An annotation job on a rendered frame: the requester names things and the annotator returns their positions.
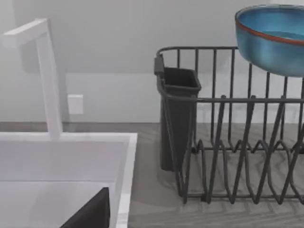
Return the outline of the white tall tap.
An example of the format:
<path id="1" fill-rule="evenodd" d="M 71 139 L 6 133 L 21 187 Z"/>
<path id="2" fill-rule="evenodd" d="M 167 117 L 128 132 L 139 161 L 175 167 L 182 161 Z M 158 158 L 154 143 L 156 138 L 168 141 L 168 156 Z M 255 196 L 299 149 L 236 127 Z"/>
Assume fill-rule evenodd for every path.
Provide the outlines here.
<path id="1" fill-rule="evenodd" d="M 47 132 L 0 132 L 0 141 L 58 141 L 63 133 L 57 65 L 49 31 L 49 19 L 35 19 L 1 35 L 7 48 L 34 40 L 37 46 Z"/>

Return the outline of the dark grey cutlery holder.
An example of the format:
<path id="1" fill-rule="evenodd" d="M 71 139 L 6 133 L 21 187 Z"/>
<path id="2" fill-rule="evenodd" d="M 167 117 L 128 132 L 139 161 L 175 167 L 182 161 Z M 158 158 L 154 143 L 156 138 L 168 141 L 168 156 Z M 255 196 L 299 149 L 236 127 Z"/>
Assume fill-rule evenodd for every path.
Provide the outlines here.
<path id="1" fill-rule="evenodd" d="M 191 69 L 165 67 L 164 79 L 166 91 L 175 96 L 191 97 L 197 96 L 201 90 L 201 84 L 197 72 Z M 190 122 L 190 103 L 170 99 L 167 102 L 170 110 L 172 133 L 174 139 L 175 154 L 178 167 L 183 164 L 186 146 L 188 143 L 188 132 Z M 165 171 L 173 171 L 171 148 L 165 117 L 165 108 L 161 108 L 161 152 L 160 167 Z"/>

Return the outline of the white sink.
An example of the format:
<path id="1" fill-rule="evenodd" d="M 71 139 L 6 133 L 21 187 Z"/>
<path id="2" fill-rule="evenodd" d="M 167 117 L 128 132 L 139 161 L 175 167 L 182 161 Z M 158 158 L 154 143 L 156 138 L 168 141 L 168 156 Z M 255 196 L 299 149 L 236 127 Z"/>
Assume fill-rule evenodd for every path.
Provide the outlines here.
<path id="1" fill-rule="evenodd" d="M 136 133 L 0 141 L 0 228 L 59 228 L 102 188 L 110 227 L 128 228 Z"/>

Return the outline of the white wall socket plate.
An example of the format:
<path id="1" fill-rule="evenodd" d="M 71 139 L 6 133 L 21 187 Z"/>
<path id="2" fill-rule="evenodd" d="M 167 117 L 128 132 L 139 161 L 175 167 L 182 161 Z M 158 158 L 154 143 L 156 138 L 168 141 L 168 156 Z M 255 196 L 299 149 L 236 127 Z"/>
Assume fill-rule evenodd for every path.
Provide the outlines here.
<path id="1" fill-rule="evenodd" d="M 84 95 L 68 95 L 68 111 L 69 114 L 83 114 L 83 98 Z"/>

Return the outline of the blue bowl with red rim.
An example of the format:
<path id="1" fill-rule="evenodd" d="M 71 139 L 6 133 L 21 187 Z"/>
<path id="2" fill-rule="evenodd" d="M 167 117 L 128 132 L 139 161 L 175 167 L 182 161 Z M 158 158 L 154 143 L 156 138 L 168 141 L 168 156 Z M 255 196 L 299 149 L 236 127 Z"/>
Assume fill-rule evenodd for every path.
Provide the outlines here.
<path id="1" fill-rule="evenodd" d="M 304 77 L 304 6 L 256 5 L 235 13 L 237 47 L 272 74 Z"/>

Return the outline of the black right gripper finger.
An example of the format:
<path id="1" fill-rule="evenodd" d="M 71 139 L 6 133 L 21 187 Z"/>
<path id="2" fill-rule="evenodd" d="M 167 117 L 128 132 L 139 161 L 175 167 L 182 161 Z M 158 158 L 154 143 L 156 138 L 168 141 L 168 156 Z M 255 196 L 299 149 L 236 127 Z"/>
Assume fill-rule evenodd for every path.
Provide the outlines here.
<path id="1" fill-rule="evenodd" d="M 109 188 L 97 192 L 84 206 L 59 228 L 109 228 Z"/>

